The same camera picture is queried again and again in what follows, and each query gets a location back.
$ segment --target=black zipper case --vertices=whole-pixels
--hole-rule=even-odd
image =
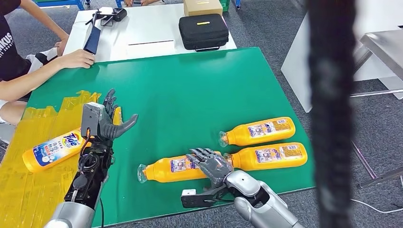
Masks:
[[[218,50],[228,42],[229,31],[220,14],[179,19],[179,31],[187,50]]]

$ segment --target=plastic bottle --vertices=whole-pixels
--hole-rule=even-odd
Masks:
[[[234,168],[245,171],[296,167],[308,160],[304,145],[298,142],[249,147],[224,157]]]
[[[79,153],[84,142],[80,129],[75,129],[25,151],[22,159],[30,172],[39,172]]]
[[[191,162],[186,155],[162,158],[151,165],[139,165],[137,178],[140,183],[154,180],[161,183],[187,181],[206,178],[199,166]]]
[[[245,171],[296,167],[308,160],[304,145],[298,142],[249,147],[235,154],[224,154],[234,168]],[[199,167],[186,156],[162,158],[151,165],[141,164],[137,169],[141,183],[154,180],[161,183],[206,178]]]
[[[287,139],[295,134],[295,125],[289,117],[279,117],[242,124],[229,132],[220,132],[220,145],[246,146]]]

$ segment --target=bottle cap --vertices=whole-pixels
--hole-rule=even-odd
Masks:
[[[234,168],[240,168],[240,157],[237,153],[235,154],[229,154],[225,153],[224,158],[234,167]]]
[[[221,147],[228,146],[228,137],[226,132],[219,132],[219,142]]]
[[[140,183],[144,183],[148,180],[147,178],[147,166],[140,164],[139,167],[137,168],[137,178]]]

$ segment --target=cardboard box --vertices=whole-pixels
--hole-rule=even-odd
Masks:
[[[183,0],[185,16],[218,13],[222,15],[220,0]]]

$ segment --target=green table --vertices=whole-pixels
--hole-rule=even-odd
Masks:
[[[189,148],[221,148],[218,132],[238,124],[289,116],[296,125],[293,137],[280,142],[303,143],[305,165],[296,168],[251,171],[275,192],[314,186],[309,139],[259,48],[192,53],[94,64],[91,69],[66,69],[35,90],[28,106],[53,105],[77,91],[116,89],[123,118],[139,114],[137,124],[115,140],[115,164],[102,192],[105,225],[189,211],[181,205],[183,189],[209,186],[209,180],[174,183],[137,180],[139,164],[186,154]],[[100,226],[97,209],[93,226]]]

